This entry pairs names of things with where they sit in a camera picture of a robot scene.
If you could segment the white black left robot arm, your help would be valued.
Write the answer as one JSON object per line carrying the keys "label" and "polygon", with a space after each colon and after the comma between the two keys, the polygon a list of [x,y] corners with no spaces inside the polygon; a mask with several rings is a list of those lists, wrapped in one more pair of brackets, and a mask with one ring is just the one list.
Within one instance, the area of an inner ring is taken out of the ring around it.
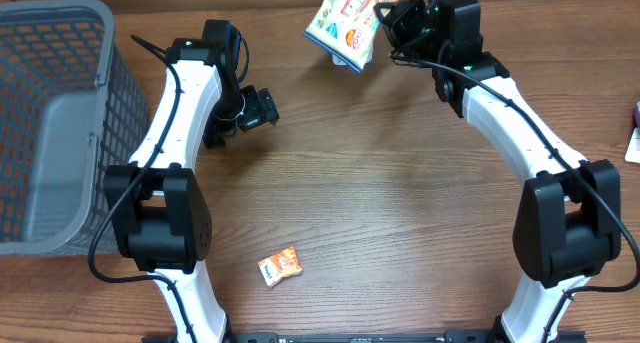
{"label": "white black left robot arm", "polygon": [[212,217],[197,183],[200,148],[279,119],[267,89],[242,87],[249,49],[228,20],[208,20],[201,38],[177,38],[162,49],[135,42],[166,67],[161,101],[143,141],[103,179],[108,213],[88,250],[99,280],[153,281],[177,332],[173,342],[233,342],[227,313],[213,292],[205,259]]}

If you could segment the yellow snack bag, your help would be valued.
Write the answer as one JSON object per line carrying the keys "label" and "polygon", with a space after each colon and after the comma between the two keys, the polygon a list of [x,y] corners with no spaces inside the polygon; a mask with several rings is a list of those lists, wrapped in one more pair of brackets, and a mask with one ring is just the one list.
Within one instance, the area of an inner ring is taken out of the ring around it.
{"label": "yellow snack bag", "polygon": [[374,6],[398,0],[323,0],[303,35],[360,73],[371,60],[379,26]]}

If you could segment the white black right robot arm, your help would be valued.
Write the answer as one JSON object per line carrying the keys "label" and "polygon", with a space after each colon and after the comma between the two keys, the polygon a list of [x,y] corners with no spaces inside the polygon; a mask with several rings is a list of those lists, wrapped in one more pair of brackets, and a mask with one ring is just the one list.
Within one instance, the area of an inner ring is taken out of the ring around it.
{"label": "white black right robot arm", "polygon": [[428,69],[440,100],[479,130],[522,188],[512,235],[522,271],[488,342],[562,342],[559,322],[577,294],[623,246],[638,245],[621,219],[621,180],[608,160],[564,143],[483,47],[479,0],[399,0],[374,12],[400,66]]}

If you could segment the red purple Carefree pad pack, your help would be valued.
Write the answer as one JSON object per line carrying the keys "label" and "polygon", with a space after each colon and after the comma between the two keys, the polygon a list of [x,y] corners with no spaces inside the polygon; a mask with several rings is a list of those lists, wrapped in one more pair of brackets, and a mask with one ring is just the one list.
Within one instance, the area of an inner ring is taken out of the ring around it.
{"label": "red purple Carefree pad pack", "polygon": [[640,127],[640,101],[636,103],[636,106],[633,110],[633,119],[634,119],[635,126],[639,128]]}

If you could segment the small orange snack packet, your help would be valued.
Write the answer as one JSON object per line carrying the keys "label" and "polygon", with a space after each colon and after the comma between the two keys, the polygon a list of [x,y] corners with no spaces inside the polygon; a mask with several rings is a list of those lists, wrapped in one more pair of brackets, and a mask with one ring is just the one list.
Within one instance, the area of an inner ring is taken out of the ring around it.
{"label": "small orange snack packet", "polygon": [[303,273],[303,268],[293,246],[259,261],[258,267],[268,287],[274,287],[285,278]]}

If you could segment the white tube with gold cap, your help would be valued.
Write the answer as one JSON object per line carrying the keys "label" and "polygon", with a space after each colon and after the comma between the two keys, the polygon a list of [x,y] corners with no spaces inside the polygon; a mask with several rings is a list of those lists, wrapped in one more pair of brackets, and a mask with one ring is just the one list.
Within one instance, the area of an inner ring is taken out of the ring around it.
{"label": "white tube with gold cap", "polygon": [[638,127],[635,127],[632,131],[624,160],[630,163],[640,163],[640,135]]}

